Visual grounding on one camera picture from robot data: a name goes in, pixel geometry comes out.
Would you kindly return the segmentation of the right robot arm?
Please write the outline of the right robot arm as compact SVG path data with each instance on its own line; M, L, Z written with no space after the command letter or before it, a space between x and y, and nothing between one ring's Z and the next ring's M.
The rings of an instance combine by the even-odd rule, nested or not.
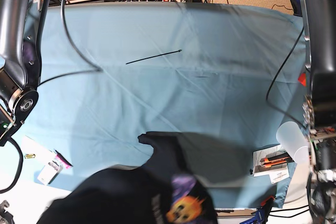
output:
M41 37L50 0L1 0L1 146L11 143L19 155L10 191L23 168L24 156L12 136L36 106L41 76Z

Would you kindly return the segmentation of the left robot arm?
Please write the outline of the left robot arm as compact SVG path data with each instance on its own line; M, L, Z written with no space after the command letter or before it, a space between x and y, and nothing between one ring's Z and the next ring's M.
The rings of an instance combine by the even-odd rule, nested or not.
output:
M303 104L310 144L308 206L313 223L335 223L335 0L303 1L310 60Z

